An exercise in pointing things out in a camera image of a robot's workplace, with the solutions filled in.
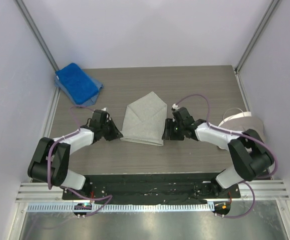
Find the grey cloth napkin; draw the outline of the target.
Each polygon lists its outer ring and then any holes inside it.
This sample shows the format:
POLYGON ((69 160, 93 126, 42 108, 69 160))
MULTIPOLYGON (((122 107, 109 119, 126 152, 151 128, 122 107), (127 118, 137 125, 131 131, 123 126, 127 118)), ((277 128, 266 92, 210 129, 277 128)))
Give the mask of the grey cloth napkin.
POLYGON ((152 91, 127 105, 121 140, 162 147, 166 118, 167 104, 152 91))

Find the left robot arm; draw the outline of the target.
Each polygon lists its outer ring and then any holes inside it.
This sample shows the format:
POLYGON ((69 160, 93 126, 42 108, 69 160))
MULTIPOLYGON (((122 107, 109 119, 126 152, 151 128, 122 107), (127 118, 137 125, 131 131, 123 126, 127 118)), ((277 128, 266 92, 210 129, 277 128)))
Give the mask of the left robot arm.
POLYGON ((49 188, 72 189, 79 199, 87 199, 91 193, 90 181, 86 176, 69 170, 70 155, 102 138, 113 141, 122 137, 109 113, 95 110, 86 124, 76 131, 57 138, 41 138, 29 164, 28 176, 47 183, 49 188))

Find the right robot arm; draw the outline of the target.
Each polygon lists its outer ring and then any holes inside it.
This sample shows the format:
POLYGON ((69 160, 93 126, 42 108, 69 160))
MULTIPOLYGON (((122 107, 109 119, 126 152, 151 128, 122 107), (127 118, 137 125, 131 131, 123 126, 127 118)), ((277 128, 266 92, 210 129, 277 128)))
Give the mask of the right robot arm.
POLYGON ((185 138, 213 144, 229 152, 232 166, 211 180, 211 193, 223 197, 229 188, 243 181, 252 181, 274 164, 275 157, 255 130, 234 131, 217 127, 203 119, 195 120, 187 108, 174 104, 173 118, 165 121, 163 140, 185 138))

